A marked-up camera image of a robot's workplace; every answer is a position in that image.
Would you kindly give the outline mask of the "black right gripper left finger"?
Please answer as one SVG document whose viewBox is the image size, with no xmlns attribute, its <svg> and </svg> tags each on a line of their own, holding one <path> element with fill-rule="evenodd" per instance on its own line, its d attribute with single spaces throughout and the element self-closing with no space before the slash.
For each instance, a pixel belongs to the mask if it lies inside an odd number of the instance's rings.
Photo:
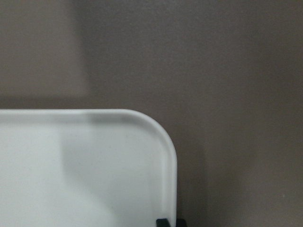
<svg viewBox="0 0 303 227">
<path fill-rule="evenodd" d="M 170 227 L 170 223 L 166 218 L 156 220 L 156 227 Z"/>
</svg>

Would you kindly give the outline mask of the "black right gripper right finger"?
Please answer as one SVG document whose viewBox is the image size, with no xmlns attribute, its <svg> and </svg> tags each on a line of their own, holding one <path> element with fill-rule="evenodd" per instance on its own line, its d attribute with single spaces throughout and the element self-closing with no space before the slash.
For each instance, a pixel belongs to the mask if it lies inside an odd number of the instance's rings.
<svg viewBox="0 0 303 227">
<path fill-rule="evenodd" d="M 187 227 L 187 223 L 184 219 L 178 218 L 176 221 L 176 227 Z"/>
</svg>

